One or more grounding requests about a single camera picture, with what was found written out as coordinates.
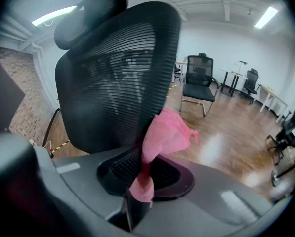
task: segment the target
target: black mesh office chair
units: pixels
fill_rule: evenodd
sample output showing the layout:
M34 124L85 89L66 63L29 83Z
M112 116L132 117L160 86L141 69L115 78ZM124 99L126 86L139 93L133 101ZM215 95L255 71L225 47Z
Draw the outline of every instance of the black mesh office chair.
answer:
M258 75L258 71L257 71L256 69L251 68L251 71L252 71L254 74Z
M180 68L181 65L179 65L179 68L177 67L177 65L175 64L174 66L174 79L176 80L176 78L179 79L179 82L181 81L181 68Z
M81 2L56 28L58 47L69 48L56 65L56 86L72 145L90 154L120 149L98 167L97 177L107 192L124 196L140 172L144 135L166 99L180 18L168 4L126 9L126 0L105 0L109 11L97 14L99 8L87 6L94 1ZM88 15L86 22L83 15ZM182 196L194 182L190 171L160 158L151 173L155 199ZM164 195L163 188L172 185L175 190Z
M251 94L256 95L257 91L255 90L256 88L256 83L258 80L258 71L255 69L251 69L250 71L247 71L247 80L244 83L244 89L247 90L247 95L246 97L249 98L250 104L253 103L253 98L251 97Z
M275 146L269 147L268 150L276 149L278 151L278 162L275 165L278 165L280 160L283 158L283 150L287 146L291 146L295 148L295 135L293 135L292 131L295 129L295 112L291 116L291 118L285 121L282 124L281 131L276 135L274 139L271 135L268 135L267 139L271 138L275 143Z
M217 84L215 94L213 95L209 89L211 82L214 81ZM188 67L185 77L185 84L183 85L183 91L180 100L180 111L182 108L182 102L191 102L202 106L203 116L206 116L206 110L201 102L183 99L183 97L192 97L199 100L205 100L211 102L208 112L211 109L215 96L220 84L213 77L213 59L207 57L205 54L200 53L197 55L188 56Z

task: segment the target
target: seat cushion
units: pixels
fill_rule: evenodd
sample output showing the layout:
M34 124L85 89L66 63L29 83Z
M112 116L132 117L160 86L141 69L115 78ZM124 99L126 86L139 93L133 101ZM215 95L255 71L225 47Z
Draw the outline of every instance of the seat cushion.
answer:
M251 94L257 94L257 91L255 90L255 89L251 89L251 88L245 88L249 93L251 93Z
M208 87L195 85L195 84L185 84L183 86L183 96L193 97L200 100L214 102L215 97Z

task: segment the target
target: white desk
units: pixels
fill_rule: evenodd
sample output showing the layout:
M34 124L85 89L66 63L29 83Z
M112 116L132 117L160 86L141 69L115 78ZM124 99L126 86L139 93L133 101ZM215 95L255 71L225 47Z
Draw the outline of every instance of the white desk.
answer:
M247 80L248 78L245 77L245 76L243 76L243 75L241 75L241 74L239 74L239 73L236 73L236 72L234 72L234 71L227 71L227 70L224 70L224 69L220 69L220 70L222 70L222 71L225 72L225 78L224 78L224 82L223 82L223 84L222 84L221 92L222 92L223 94L229 96L229 97L233 97L233 94L234 94L234 91L235 91L235 89L236 89L236 85L237 85L238 79L239 79L239 78L242 78L242 79L244 79L244 80ZM231 75L234 76L234 78L233 78L233 82L232 82L232 86L230 87L230 89L229 89L228 92L223 92L223 88L224 88L224 86L225 86L225 82L226 82L226 79L227 79L227 75L228 75L228 74L231 74Z
M188 63L187 62L176 61L175 64L182 67L180 69L180 81L181 81L182 78L183 78L183 66L187 65ZM171 82L175 82L175 69L173 69L173 72L172 72Z
M283 110L280 112L279 117L276 120L276 123L278 123L279 120L282 118L283 113L286 112L288 105L282 99L280 99L274 92L270 91L265 85L259 84L257 90L259 89L259 87L261 87L264 91L266 91L268 93L266 100L263 103L262 107L260 108L259 112L262 112L262 110L265 108L265 106L267 104L267 101L268 100L271 101L271 99L273 99L273 101L272 101L271 105L269 106L269 109L268 109L269 111L274 108L277 101L281 102L285 106L283 108Z

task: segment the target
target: black mesh backrest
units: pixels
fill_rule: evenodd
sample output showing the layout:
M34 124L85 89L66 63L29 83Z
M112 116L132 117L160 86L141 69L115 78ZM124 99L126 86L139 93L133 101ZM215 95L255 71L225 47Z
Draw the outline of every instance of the black mesh backrest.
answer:
M251 68L251 72L253 72L254 74L258 75L258 71L256 69Z
M186 83L209 87L213 78L213 59L197 55L188 56Z
M59 103L76 148L95 153L142 141L164 105L179 31L173 7L147 2L89 31L58 61Z
M253 73L252 71L247 71L247 80L244 84L245 88L249 88L249 89L255 89L256 87L256 82L258 80L258 75L256 75L255 73Z

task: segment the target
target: pink towel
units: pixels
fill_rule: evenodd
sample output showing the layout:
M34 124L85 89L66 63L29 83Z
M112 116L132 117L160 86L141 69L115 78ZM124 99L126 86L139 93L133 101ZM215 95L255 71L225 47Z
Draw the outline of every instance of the pink towel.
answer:
M163 108L159 115L155 115L143 141L141 172L129 189L136 200L152 201L154 183L150 176L150 167L155 157L189 148L191 135L198 144L198 132L191 131L173 110Z

